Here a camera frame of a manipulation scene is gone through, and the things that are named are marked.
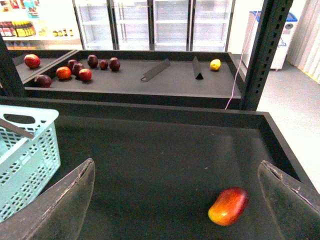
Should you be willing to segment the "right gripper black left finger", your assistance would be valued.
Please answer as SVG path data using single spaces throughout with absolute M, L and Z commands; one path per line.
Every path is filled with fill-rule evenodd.
M 0 224 L 2 240 L 76 240 L 95 182 L 89 158 Z

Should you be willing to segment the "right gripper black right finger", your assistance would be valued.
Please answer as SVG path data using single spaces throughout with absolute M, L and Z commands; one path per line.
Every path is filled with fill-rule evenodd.
M 320 238 L 320 194 L 270 162 L 257 176 L 263 198 L 282 240 Z

